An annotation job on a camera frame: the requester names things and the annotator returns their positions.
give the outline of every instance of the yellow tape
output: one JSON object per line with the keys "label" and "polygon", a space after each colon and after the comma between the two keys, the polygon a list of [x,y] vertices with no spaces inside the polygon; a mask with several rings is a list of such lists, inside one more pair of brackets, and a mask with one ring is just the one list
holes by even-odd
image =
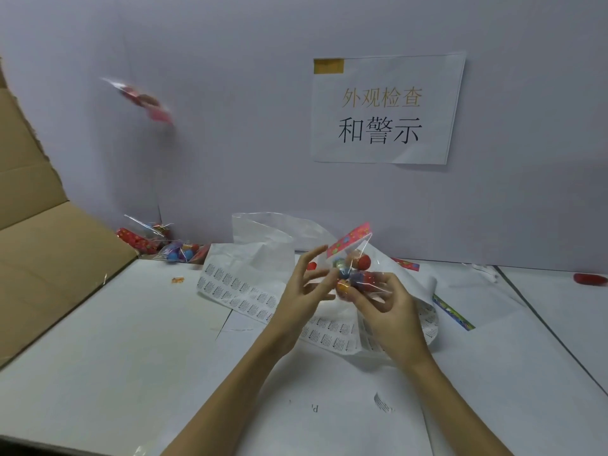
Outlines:
{"label": "yellow tape", "polygon": [[315,59],[314,74],[344,73],[344,59]]}

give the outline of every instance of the hand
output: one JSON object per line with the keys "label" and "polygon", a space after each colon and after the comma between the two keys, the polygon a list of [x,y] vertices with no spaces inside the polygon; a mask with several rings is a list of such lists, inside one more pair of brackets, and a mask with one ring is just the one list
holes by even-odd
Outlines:
{"label": "hand", "polygon": [[[269,336],[278,342],[281,355],[293,349],[302,328],[317,310],[319,302],[336,298],[328,293],[338,282],[337,269],[307,270],[308,263],[326,250],[327,245],[323,245],[300,256],[277,310],[264,329],[263,336]],[[309,283],[322,276],[325,277],[322,282]]]}
{"label": "hand", "polygon": [[432,361],[427,347],[416,300],[394,274],[377,272],[379,282],[387,283],[392,293],[384,302],[371,299],[353,287],[344,293],[369,323],[374,337],[386,353],[404,371],[427,360]]}

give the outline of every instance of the right hand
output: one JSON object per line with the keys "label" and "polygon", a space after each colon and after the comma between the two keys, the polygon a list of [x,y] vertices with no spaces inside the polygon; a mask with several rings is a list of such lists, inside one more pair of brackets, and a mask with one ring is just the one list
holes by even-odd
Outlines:
{"label": "right hand", "polygon": [[387,283],[392,294],[384,303],[361,294],[353,287],[346,289],[346,298],[359,309],[371,326],[374,337],[386,353],[404,370],[433,361],[424,340],[416,301],[396,275],[376,272],[379,282]]}

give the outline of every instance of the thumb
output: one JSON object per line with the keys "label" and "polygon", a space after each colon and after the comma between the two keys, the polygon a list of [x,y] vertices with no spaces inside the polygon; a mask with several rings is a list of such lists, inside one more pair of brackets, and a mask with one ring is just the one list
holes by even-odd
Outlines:
{"label": "thumb", "polygon": [[363,296],[356,288],[349,286],[344,291],[348,299],[357,307],[357,310],[363,314],[366,320],[371,322],[377,314],[379,314],[376,307],[369,301],[368,298]]}
{"label": "thumb", "polygon": [[310,291],[310,296],[313,298],[313,300],[319,302],[321,299],[327,296],[327,293],[336,287],[339,276],[340,274],[338,269],[331,269],[330,273],[317,284],[317,287]]}

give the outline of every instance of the cardboard box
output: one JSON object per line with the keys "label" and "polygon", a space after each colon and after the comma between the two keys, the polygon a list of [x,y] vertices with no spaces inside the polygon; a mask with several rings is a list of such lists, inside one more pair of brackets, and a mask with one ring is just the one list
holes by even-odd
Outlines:
{"label": "cardboard box", "polygon": [[1,67],[0,191],[2,368],[137,255],[68,201]]}

